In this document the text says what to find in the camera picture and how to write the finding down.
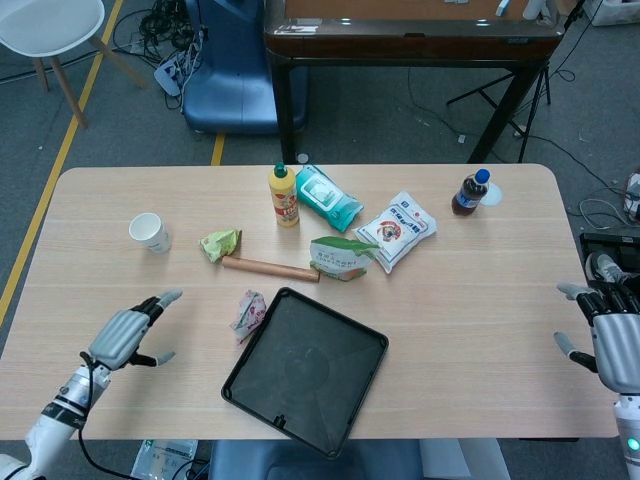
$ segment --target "plastic bottle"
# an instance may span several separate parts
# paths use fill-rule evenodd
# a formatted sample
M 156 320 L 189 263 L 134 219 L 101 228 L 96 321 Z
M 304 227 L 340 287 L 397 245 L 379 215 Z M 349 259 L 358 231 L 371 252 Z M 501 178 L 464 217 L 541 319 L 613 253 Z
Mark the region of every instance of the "plastic bottle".
M 269 174 L 271 200 L 276 211 L 276 220 L 283 227 L 298 223 L 298 198 L 296 194 L 296 174 L 280 162 Z
M 462 182 L 458 193 L 451 200 L 451 208 L 456 215 L 470 215 L 482 197 L 489 190 L 489 170 L 481 168 L 475 175 L 469 175 Z

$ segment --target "wet wipes package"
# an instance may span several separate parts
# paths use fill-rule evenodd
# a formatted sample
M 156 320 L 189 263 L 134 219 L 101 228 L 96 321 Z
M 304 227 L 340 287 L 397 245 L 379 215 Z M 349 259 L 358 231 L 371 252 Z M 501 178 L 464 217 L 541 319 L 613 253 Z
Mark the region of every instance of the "wet wipes package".
M 305 165 L 296 176 L 298 199 L 344 233 L 363 206 L 347 195 L 318 167 Z

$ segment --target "black tray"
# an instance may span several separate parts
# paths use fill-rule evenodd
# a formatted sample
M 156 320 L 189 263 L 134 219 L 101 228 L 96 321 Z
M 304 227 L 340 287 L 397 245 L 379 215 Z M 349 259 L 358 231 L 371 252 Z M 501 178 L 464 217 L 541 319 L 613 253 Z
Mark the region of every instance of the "black tray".
M 389 340 L 282 288 L 222 387 L 222 397 L 336 458 Z

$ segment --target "robotic arm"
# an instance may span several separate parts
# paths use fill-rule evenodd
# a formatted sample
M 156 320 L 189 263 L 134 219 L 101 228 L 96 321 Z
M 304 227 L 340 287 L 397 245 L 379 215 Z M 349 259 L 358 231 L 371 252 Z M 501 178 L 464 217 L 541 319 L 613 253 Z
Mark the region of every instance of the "robotic arm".
M 596 285 L 558 284 L 587 318 L 595 357 L 578 351 L 564 333 L 554 336 L 570 360 L 597 373 L 619 394 L 613 411 L 620 441 L 631 480 L 640 480 L 640 301 L 624 285 Z
M 170 290 L 151 297 L 129 310 L 116 313 L 80 356 L 85 365 L 78 368 L 54 400 L 31 427 L 25 441 L 31 463 L 0 455 L 0 480 L 45 480 L 51 466 L 76 430 L 81 432 L 91 408 L 111 382 L 111 372 L 127 364 L 157 367 L 175 355 L 149 357 L 138 353 L 140 342 L 158 317 L 182 290 Z

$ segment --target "blue bottle cap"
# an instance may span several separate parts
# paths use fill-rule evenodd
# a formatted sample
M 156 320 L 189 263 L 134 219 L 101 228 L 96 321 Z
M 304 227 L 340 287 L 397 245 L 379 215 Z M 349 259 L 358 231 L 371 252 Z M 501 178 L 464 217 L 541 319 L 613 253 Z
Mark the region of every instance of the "blue bottle cap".
M 476 172 L 476 176 L 474 178 L 477 183 L 487 183 L 490 176 L 491 174 L 489 173 L 489 170 L 481 168 Z

